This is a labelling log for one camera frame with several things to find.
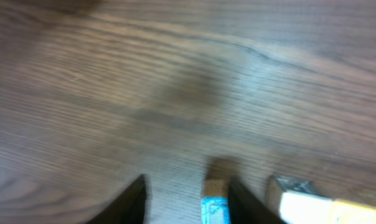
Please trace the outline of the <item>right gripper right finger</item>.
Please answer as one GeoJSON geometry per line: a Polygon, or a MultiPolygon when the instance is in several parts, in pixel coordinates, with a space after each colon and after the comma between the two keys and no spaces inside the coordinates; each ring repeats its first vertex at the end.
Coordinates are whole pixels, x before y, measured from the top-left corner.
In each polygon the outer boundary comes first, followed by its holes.
{"type": "Polygon", "coordinates": [[[239,177],[230,179],[228,209],[231,224],[286,224],[267,208],[239,177]]]}

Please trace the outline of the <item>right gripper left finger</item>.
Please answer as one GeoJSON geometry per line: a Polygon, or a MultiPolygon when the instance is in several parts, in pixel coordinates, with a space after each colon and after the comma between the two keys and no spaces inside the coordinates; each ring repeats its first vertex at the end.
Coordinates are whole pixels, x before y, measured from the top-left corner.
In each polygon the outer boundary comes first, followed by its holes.
{"type": "Polygon", "coordinates": [[[87,224],[144,224],[146,202],[146,176],[141,174],[87,224]]]}

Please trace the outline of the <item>blue edged wooden block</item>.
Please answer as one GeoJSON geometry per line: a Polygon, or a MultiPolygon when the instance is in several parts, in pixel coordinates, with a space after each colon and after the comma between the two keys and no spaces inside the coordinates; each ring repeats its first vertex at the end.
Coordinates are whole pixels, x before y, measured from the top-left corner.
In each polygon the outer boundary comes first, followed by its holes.
{"type": "Polygon", "coordinates": [[[214,158],[207,167],[200,200],[201,224],[231,224],[228,207],[228,160],[214,158]]]}

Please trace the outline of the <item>beige picture wooden block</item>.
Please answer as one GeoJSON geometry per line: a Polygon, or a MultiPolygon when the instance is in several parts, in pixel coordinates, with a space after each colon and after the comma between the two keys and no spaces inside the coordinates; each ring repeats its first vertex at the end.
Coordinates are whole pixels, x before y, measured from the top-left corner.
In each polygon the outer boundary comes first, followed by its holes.
{"type": "Polygon", "coordinates": [[[332,200],[322,196],[310,180],[271,175],[266,204],[285,223],[324,224],[328,222],[332,200]]]}

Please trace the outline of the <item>yellow top wooden block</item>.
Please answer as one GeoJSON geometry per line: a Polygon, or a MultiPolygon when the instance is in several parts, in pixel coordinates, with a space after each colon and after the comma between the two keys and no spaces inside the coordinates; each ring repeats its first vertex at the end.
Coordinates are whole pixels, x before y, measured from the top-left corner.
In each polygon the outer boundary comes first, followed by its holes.
{"type": "Polygon", "coordinates": [[[331,203],[328,224],[376,224],[376,207],[336,199],[331,203]]]}

